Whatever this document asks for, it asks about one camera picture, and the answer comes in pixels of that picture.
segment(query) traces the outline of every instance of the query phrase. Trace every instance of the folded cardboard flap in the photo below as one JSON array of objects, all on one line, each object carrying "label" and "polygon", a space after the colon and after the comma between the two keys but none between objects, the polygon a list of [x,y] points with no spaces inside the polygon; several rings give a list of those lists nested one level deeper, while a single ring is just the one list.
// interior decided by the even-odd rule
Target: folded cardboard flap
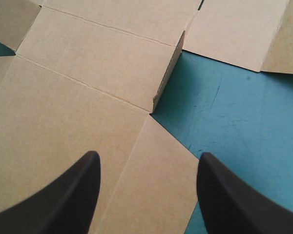
[{"label": "folded cardboard flap", "polygon": [[257,72],[293,73],[293,0],[288,3],[205,1],[184,49]]},{"label": "folded cardboard flap", "polygon": [[180,37],[180,40],[179,40],[179,42],[178,42],[178,44],[176,46],[176,49],[175,49],[175,51],[174,51],[174,53],[173,53],[173,55],[172,55],[172,57],[170,59],[170,62],[168,64],[168,66],[167,66],[167,69],[166,69],[166,72],[165,72],[164,77],[162,79],[162,82],[159,85],[157,93],[153,98],[153,110],[152,110],[152,113],[155,111],[156,105],[157,105],[158,101],[160,100],[160,97],[161,97],[161,95],[162,95],[162,93],[164,91],[164,88],[165,88],[168,80],[169,80],[169,77],[170,77],[170,75],[171,75],[171,73],[172,73],[172,71],[173,71],[173,69],[174,69],[174,67],[176,65],[176,62],[177,62],[177,60],[178,60],[178,58],[179,58],[179,56],[180,56],[180,54],[182,52],[182,47],[184,45],[184,38],[185,38],[185,31],[183,32],[183,34]]},{"label": "folded cardboard flap", "polygon": [[0,42],[16,51],[39,11],[29,0],[0,0]]},{"label": "folded cardboard flap", "polygon": [[293,74],[293,0],[290,0],[262,71]]}]

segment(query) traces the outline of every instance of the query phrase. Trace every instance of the black rubber pad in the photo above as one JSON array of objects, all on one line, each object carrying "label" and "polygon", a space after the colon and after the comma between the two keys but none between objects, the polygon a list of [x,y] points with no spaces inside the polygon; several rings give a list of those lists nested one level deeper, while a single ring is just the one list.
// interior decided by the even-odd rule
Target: black rubber pad
[{"label": "black rubber pad", "polygon": [[0,234],[86,234],[97,204],[100,157],[86,153],[59,178],[0,213]]},{"label": "black rubber pad", "polygon": [[251,188],[203,153],[197,195],[209,234],[293,234],[293,213]]}]

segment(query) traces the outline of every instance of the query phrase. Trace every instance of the cardboard edge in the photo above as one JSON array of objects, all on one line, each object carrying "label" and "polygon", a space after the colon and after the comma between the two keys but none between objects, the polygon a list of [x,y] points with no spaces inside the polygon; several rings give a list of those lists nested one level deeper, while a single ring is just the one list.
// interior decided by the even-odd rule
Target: cardboard edge
[{"label": "cardboard edge", "polygon": [[162,95],[162,93],[164,91],[164,88],[165,88],[165,86],[166,86],[166,84],[167,84],[167,82],[169,80],[169,77],[170,77],[170,75],[171,75],[171,73],[172,73],[172,71],[173,71],[173,69],[174,69],[174,67],[175,67],[175,65],[177,63],[177,60],[178,60],[178,58],[179,58],[179,56],[180,56],[180,54],[182,52],[182,47],[183,47],[183,44],[184,44],[184,38],[185,38],[185,31],[183,31],[183,33],[182,33],[182,35],[181,35],[181,37],[180,37],[180,39],[178,41],[178,44],[177,44],[177,46],[175,48],[174,53],[172,54],[172,57],[171,57],[171,59],[169,61],[168,67],[167,67],[167,69],[166,69],[166,71],[164,73],[164,76],[163,76],[163,79],[161,81],[161,84],[160,84],[160,86],[159,86],[159,88],[157,90],[157,93],[153,97],[152,113],[154,112],[154,110],[155,110],[155,108],[157,106],[157,103],[158,103],[158,101],[159,101],[159,99],[160,99],[160,97],[161,97],[161,95]]},{"label": "cardboard edge", "polygon": [[273,38],[272,38],[272,40],[271,40],[271,42],[270,42],[270,45],[269,45],[269,47],[268,47],[268,50],[267,50],[265,56],[264,56],[264,58],[263,58],[263,61],[262,61],[262,63],[261,63],[261,66],[259,67],[259,71],[264,71],[264,68],[263,68],[263,67],[264,67],[265,61],[266,61],[266,59],[267,59],[267,56],[268,56],[269,51],[272,49],[272,46],[273,46],[274,41],[275,41],[275,39],[276,39],[276,37],[277,37],[277,34],[279,33],[279,30],[280,30],[280,28],[281,28],[281,26],[282,26],[282,24],[283,24],[283,19],[284,19],[285,13],[287,12],[287,9],[288,9],[289,4],[290,4],[290,0],[288,0],[288,2],[287,2],[287,5],[286,5],[286,7],[285,7],[285,9],[284,9],[284,12],[283,12],[283,15],[282,15],[282,17],[281,17],[281,19],[280,19],[280,22],[279,22],[278,28],[276,29],[276,31],[275,31],[275,33],[274,33],[274,36],[273,36]]},{"label": "cardboard edge", "polygon": [[[148,124],[148,122],[149,121],[153,121],[153,122],[155,122],[156,124],[158,124],[159,125],[159,127],[160,128],[162,128],[166,133],[167,133],[167,135],[169,135],[171,138],[173,138],[174,140],[175,140],[175,142],[177,143],[177,144],[180,144],[186,151],[188,151],[189,152],[189,154],[193,157],[193,159],[196,161],[196,168],[197,168],[197,165],[199,164],[199,161],[200,161],[200,159],[198,159],[191,151],[189,151],[189,149],[185,146],[185,145],[183,145],[178,139],[176,139],[166,128],[164,128],[156,119],[154,119],[152,116],[151,116],[151,114],[150,115],[147,115],[146,116],[146,118],[145,118],[145,121],[144,121],[144,123],[143,123],[143,125],[142,125],[142,127],[141,127],[141,129],[140,129],[140,131],[139,131],[139,133],[138,133],[138,135],[137,135],[137,138],[136,138],[136,141],[135,141],[135,143],[133,144],[133,146],[132,146],[132,149],[131,149],[131,151],[130,151],[130,154],[129,154],[129,156],[128,156],[128,158],[127,158],[127,160],[126,160],[126,163],[125,163],[125,165],[124,165],[124,167],[123,167],[123,170],[122,170],[122,172],[121,172],[121,174],[119,175],[119,177],[118,177],[118,181],[117,181],[117,183],[116,183],[116,185],[115,185],[115,188],[114,188],[114,190],[113,190],[113,193],[112,193],[112,195],[111,195],[111,197],[110,197],[110,199],[109,199],[109,202],[108,202],[108,204],[107,204],[107,206],[106,206],[106,208],[105,208],[105,210],[104,210],[104,212],[103,212],[103,214],[102,214],[102,216],[101,216],[101,219],[100,219],[100,221],[97,223],[97,226],[96,226],[96,229],[95,229],[95,231],[94,231],[94,234],[100,234],[101,232],[100,232],[100,226],[101,226],[101,224],[102,224],[102,222],[103,222],[103,220],[104,220],[104,218],[105,218],[105,216],[106,216],[106,212],[108,212],[108,209],[109,209],[109,207],[110,207],[110,204],[111,204],[111,202],[113,201],[113,199],[115,198],[115,194],[116,194],[116,192],[117,192],[117,189],[119,188],[119,184],[120,184],[120,180],[122,179],[122,177],[123,177],[123,174],[125,173],[125,171],[126,171],[126,169],[128,168],[128,164],[129,164],[129,161],[131,160],[131,158],[133,157],[133,152],[134,152],[134,150],[135,150],[135,148],[136,148],[136,146],[137,146],[137,144],[138,144],[138,142],[139,142],[139,140],[140,140],[140,138],[141,138],[141,135],[143,134],[143,131],[145,130],[145,128],[146,128],[146,126],[147,126],[147,124]],[[191,218],[191,216],[192,216],[192,214],[193,214],[193,212],[194,212],[194,209],[195,209],[195,206],[197,205],[197,202],[194,204],[194,206],[193,206],[193,209],[192,209],[192,212],[191,212],[191,215],[190,215],[190,218]],[[186,225],[186,227],[185,227],[185,230],[184,231],[186,231],[186,229],[187,229],[187,227],[188,227],[188,224],[189,224],[189,222],[190,222],[190,218],[189,218],[189,221],[188,221],[188,223],[187,223],[187,225]]]}]

